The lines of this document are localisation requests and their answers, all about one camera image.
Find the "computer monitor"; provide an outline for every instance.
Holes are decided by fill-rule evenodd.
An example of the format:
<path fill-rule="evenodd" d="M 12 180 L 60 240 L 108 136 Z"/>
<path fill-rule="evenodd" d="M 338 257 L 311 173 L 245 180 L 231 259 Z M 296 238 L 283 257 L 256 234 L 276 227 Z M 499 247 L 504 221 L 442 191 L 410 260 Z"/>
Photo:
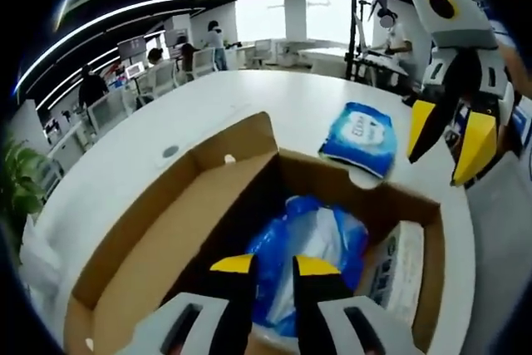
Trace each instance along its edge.
<path fill-rule="evenodd" d="M 134 37 L 129 41 L 118 43 L 118 54 L 121 60 L 127 60 L 139 54 L 146 53 L 146 40 L 144 37 Z"/>
<path fill-rule="evenodd" d="M 135 76 L 140 75 L 142 72 L 144 72 L 144 64 L 142 62 L 137 62 L 136 64 L 126 68 L 127 79 L 134 78 Z"/>

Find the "white chair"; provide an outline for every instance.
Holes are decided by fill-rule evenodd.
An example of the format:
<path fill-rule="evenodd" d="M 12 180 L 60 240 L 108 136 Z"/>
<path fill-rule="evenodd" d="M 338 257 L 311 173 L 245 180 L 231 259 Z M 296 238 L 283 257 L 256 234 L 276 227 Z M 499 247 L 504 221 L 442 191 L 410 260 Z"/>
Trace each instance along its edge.
<path fill-rule="evenodd" d="M 112 91 L 88 108 L 98 139 L 128 117 L 122 91 Z"/>
<path fill-rule="evenodd" d="M 256 41 L 255 42 L 255 53 L 252 58 L 252 67 L 253 68 L 262 68 L 263 63 L 266 60 L 272 58 L 272 41 L 271 39 Z"/>
<path fill-rule="evenodd" d="M 177 86 L 179 83 L 177 82 L 175 63 L 166 63 L 155 71 L 155 87 L 153 88 L 155 98 L 165 95 Z"/>
<path fill-rule="evenodd" d="M 192 56 L 192 76 L 194 79 L 198 79 L 215 71 L 214 49 L 212 47 L 194 53 Z"/>

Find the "blue wet wipes pack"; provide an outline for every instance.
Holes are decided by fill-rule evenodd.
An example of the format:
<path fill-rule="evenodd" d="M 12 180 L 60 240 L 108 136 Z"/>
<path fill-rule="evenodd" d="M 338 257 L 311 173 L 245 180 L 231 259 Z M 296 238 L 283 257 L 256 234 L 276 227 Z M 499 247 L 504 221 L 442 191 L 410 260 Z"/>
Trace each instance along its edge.
<path fill-rule="evenodd" d="M 383 178 L 397 152 L 392 119 L 370 106 L 347 103 L 333 122 L 319 153 Z"/>

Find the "blue plastic bag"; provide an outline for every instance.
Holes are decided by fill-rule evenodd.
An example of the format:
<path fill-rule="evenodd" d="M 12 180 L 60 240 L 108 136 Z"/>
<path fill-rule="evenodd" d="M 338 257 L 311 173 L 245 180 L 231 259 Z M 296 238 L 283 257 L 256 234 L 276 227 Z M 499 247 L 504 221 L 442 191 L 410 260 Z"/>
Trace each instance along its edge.
<path fill-rule="evenodd" d="M 397 152 L 392 119 L 370 106 L 347 103 L 319 152 L 383 178 Z"/>
<path fill-rule="evenodd" d="M 358 219 L 327 207 L 312 196 L 287 201 L 286 214 L 273 219 L 248 247 L 259 260 L 253 321 L 276 334 L 294 338 L 292 258 L 304 254 L 327 260 L 354 289 L 362 275 L 367 230 Z"/>

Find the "cardboard box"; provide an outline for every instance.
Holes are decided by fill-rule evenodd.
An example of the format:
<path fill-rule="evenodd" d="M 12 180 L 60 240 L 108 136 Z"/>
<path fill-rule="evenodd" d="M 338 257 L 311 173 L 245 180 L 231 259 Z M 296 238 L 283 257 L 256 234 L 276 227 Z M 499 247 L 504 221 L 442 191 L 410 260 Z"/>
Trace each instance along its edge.
<path fill-rule="evenodd" d="M 225 164 L 227 155 L 235 162 Z M 194 292 L 213 263 L 243 254 L 292 195 L 315 195 L 362 220 L 369 231 L 368 257 L 400 220 L 423 226 L 423 282 L 412 329 L 416 345 L 426 351 L 444 279 L 438 204 L 391 185 L 360 189 L 344 166 L 278 149 L 268 115 L 260 113 L 187 152 L 116 221 L 72 291 L 66 352 L 111 355 L 123 348 L 141 319 L 177 293 Z M 251 336 L 247 353 L 279 351 Z"/>

